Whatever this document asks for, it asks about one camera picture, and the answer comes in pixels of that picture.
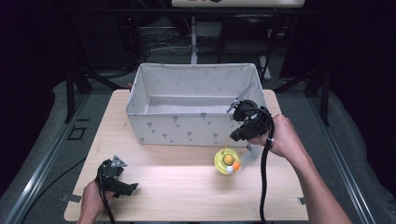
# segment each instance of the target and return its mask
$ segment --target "white storage bin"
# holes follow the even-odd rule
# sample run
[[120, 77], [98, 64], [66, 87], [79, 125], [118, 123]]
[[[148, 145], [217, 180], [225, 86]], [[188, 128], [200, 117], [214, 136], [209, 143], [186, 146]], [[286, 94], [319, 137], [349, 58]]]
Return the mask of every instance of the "white storage bin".
[[[142, 63], [126, 112], [140, 144], [224, 147], [241, 125], [227, 109], [250, 83], [245, 99], [267, 106], [252, 63]], [[246, 144], [231, 140], [229, 146]]]

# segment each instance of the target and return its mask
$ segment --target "human hand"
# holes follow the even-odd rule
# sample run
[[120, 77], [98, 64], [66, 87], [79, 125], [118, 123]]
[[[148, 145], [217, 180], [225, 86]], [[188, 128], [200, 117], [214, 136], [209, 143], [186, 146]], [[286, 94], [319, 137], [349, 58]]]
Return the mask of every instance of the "human hand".
[[[274, 116], [275, 141], [272, 144], [271, 151], [277, 156], [283, 157], [288, 161], [298, 158], [301, 153], [306, 153], [303, 143], [301, 142], [294, 126], [284, 115]], [[264, 146], [268, 138], [268, 133], [247, 140], [250, 144]]]
[[[110, 200], [114, 194], [115, 193], [112, 191], [106, 191], [106, 198]], [[81, 213], [79, 215], [78, 223], [94, 223], [96, 218], [104, 209], [99, 186], [93, 180], [84, 188], [84, 192], [82, 194]]]

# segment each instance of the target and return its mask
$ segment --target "yellow ball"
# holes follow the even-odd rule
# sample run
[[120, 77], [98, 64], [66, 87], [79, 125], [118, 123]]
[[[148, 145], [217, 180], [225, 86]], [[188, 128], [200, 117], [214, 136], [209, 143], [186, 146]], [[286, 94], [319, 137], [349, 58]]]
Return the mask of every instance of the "yellow ball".
[[233, 165], [233, 162], [235, 161], [235, 159], [233, 158], [232, 155], [227, 154], [224, 156], [223, 161], [226, 165], [231, 166], [231, 165]]

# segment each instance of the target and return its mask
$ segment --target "human arm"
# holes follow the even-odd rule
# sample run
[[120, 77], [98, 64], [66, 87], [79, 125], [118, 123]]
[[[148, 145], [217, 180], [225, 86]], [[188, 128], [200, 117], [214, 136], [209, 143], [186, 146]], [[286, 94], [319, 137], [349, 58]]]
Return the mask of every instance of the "human arm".
[[[106, 191], [106, 198], [109, 200], [114, 192]], [[84, 188], [81, 202], [81, 213], [77, 224], [92, 224], [104, 210], [102, 198], [99, 193], [99, 186], [93, 180]]]
[[[283, 115], [274, 117], [275, 134], [271, 151], [285, 158], [294, 168], [303, 190], [306, 210], [311, 223], [351, 223], [341, 205], [323, 182], [312, 159], [306, 152], [293, 125]], [[255, 145], [265, 145], [267, 134], [248, 140]]]

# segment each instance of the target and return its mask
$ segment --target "wooden tabletop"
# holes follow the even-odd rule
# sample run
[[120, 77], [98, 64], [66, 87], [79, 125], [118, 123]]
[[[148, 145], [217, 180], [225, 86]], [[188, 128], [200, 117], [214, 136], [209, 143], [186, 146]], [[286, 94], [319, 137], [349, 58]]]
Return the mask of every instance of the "wooden tabletop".
[[303, 7], [304, 0], [172, 0], [173, 7]]
[[[264, 91], [273, 115], [280, 109], [273, 91]], [[125, 112], [129, 91], [114, 91], [73, 194], [96, 177], [98, 166], [114, 155], [128, 166], [120, 181], [139, 183], [131, 196], [112, 200], [117, 221], [258, 221], [262, 192], [260, 157], [233, 175], [221, 174], [214, 165], [218, 147], [139, 145]], [[251, 156], [244, 147], [235, 148]], [[307, 220], [302, 190], [291, 165], [272, 153], [267, 161], [267, 220]], [[68, 221], [78, 220], [80, 203], [70, 202]], [[97, 220], [108, 220], [106, 212]]]

